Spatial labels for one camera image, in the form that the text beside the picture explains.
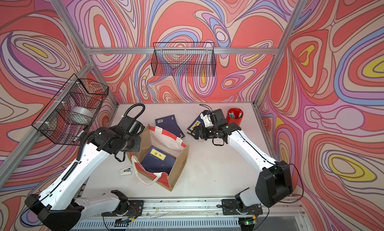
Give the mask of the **red beige canvas tote bag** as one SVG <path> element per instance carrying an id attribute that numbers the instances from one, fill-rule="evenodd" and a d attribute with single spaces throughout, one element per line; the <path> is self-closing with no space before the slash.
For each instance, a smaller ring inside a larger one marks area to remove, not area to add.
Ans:
<path id="1" fill-rule="evenodd" d="M 135 176 L 144 185 L 157 183 L 171 192 L 187 163 L 190 146 L 157 126 L 147 126 L 140 138 L 139 151 L 127 154 Z"/>

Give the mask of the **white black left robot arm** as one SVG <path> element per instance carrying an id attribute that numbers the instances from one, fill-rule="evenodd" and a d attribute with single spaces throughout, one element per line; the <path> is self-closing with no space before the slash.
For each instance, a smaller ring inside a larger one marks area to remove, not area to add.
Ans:
<path id="1" fill-rule="evenodd" d="M 118 190 L 96 198 L 76 198 L 75 195 L 108 157 L 114 156 L 121 163 L 125 159 L 119 159 L 118 153 L 138 152 L 144 129 L 136 118 L 124 116 L 115 126 L 90 132 L 82 140 L 71 165 L 40 194 L 29 195 L 26 206 L 51 231 L 69 231 L 79 221 L 104 213 L 126 215 L 129 199 Z"/>

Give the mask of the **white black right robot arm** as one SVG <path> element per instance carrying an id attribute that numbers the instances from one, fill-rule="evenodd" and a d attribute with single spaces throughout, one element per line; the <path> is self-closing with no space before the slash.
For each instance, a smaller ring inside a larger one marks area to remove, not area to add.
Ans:
<path id="1" fill-rule="evenodd" d="M 200 114 L 203 125 L 196 126 L 192 135 L 196 140 L 221 139 L 230 145 L 259 175 L 255 188 L 238 193 L 240 204 L 250 207 L 262 204 L 271 208 L 294 191 L 290 165 L 278 162 L 263 152 L 235 123 L 228 123 L 221 109 L 205 110 Z"/>

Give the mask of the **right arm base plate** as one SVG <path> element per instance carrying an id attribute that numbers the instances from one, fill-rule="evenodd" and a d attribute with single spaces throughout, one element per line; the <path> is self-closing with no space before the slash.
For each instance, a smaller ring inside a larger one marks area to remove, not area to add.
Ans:
<path id="1" fill-rule="evenodd" d="M 246 207 L 236 199 L 222 199 L 221 204 L 217 205 L 217 207 L 222 209 L 222 212 L 225 216 L 253 215 L 258 217 L 264 213 L 261 205 L 252 205 Z"/>

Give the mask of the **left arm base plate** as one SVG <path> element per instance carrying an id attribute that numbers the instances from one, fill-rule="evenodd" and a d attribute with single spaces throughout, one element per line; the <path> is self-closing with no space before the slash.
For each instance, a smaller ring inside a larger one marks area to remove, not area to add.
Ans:
<path id="1" fill-rule="evenodd" d="M 113 212 L 102 213 L 102 217 L 128 217 L 137 218 L 143 213 L 144 200 L 128 200 L 126 204 L 118 205 Z"/>

